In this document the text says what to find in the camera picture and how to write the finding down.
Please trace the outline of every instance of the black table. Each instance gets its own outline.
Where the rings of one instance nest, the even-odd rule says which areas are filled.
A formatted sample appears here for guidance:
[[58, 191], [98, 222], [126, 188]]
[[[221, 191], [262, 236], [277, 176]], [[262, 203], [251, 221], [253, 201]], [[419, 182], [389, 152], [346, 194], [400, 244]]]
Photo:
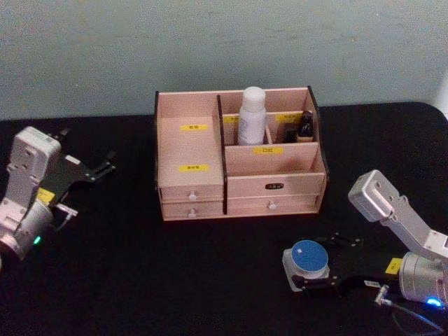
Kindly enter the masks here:
[[[299, 237], [339, 231], [365, 249], [406, 248], [348, 202], [379, 169], [435, 230], [448, 232], [448, 126], [419, 103], [321, 108], [330, 182], [319, 216], [163, 223], [153, 192], [152, 117], [0, 123], [0, 190], [14, 134], [70, 127], [64, 151], [94, 167], [115, 150], [117, 171], [72, 194], [78, 217], [0, 277], [2, 335], [397, 335], [375, 291], [297, 299], [281, 257]], [[447, 313], [403, 305], [448, 329]], [[408, 328], [417, 328], [411, 322]]]

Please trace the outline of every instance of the yellow label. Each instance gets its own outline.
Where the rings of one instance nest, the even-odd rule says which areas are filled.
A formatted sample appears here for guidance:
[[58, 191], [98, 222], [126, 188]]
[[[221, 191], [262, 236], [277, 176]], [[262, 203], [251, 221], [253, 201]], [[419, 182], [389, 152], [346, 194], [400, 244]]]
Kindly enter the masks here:
[[285, 113], [285, 114], [276, 114], [275, 121], [278, 123], [298, 123], [302, 113]]
[[396, 275], [400, 270], [402, 261], [403, 259], [401, 258], [392, 258], [391, 262], [389, 263], [389, 266], [386, 269], [386, 273]]
[[207, 124], [182, 125], [181, 131], [207, 131], [208, 128]]
[[41, 200], [43, 203], [47, 205], [49, 205], [54, 196], [55, 194], [53, 194], [51, 191], [42, 188], [39, 188], [37, 190], [37, 199]]
[[282, 154], [283, 147], [255, 147], [252, 151], [255, 154]]
[[179, 171], [183, 173], [207, 172], [209, 168], [208, 164], [186, 164], [185, 166], [180, 166]]
[[223, 116], [223, 122], [225, 124], [234, 124], [239, 122], [239, 116], [238, 115], [224, 115]]

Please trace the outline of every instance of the drawer knob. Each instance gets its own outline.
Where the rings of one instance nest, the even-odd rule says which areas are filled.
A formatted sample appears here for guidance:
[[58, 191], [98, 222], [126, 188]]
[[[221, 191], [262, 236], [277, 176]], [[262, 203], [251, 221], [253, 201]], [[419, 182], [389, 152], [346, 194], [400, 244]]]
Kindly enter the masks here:
[[273, 201], [269, 201], [267, 207], [269, 208], [269, 210], [275, 210], [277, 209], [277, 204], [275, 204]]
[[196, 218], [196, 209], [191, 209], [188, 213], [189, 218]]
[[195, 202], [196, 199], [197, 199], [196, 192], [195, 192], [195, 191], [190, 191], [190, 196], [188, 196], [188, 199], [189, 199], [191, 202]]

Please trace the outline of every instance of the blue lid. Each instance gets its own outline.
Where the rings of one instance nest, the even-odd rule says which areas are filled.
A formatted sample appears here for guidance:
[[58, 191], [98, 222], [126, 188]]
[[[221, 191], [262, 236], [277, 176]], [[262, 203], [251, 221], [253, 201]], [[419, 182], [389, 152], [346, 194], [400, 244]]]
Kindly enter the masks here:
[[312, 240], [295, 243], [291, 255], [293, 262], [302, 270], [317, 272], [328, 264], [328, 253], [324, 247]]

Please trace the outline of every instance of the light blue wall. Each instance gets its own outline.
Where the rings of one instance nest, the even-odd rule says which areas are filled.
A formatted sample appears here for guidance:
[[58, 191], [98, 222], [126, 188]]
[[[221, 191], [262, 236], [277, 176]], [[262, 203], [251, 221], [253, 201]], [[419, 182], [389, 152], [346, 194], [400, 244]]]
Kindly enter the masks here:
[[440, 1], [0, 1], [0, 119], [152, 113], [154, 91], [311, 85], [319, 105], [428, 101]]

